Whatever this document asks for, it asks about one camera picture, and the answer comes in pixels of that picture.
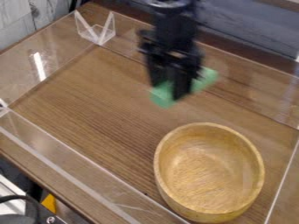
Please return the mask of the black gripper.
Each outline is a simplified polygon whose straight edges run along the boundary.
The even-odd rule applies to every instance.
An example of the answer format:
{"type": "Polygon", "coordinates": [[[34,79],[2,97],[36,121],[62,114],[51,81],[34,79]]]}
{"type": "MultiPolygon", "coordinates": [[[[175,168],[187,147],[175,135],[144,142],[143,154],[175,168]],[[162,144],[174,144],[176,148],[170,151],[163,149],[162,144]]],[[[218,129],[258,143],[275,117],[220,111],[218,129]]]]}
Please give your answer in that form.
{"type": "Polygon", "coordinates": [[[144,55],[151,85],[172,77],[172,98],[178,101],[192,91],[199,78],[202,52],[195,43],[198,15],[194,11],[154,13],[154,28],[138,32],[139,51],[144,55]]]}

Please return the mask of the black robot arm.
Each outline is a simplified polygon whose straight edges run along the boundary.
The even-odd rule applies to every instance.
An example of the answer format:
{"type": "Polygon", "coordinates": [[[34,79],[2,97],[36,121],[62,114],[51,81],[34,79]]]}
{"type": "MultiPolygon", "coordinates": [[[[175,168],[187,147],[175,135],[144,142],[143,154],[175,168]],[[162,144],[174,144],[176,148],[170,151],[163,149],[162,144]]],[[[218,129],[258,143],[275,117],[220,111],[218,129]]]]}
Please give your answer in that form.
{"type": "Polygon", "coordinates": [[[202,70],[202,51],[195,43],[196,1],[148,0],[154,28],[138,32],[151,85],[158,87],[170,81],[175,100],[192,91],[192,80],[202,70]]]}

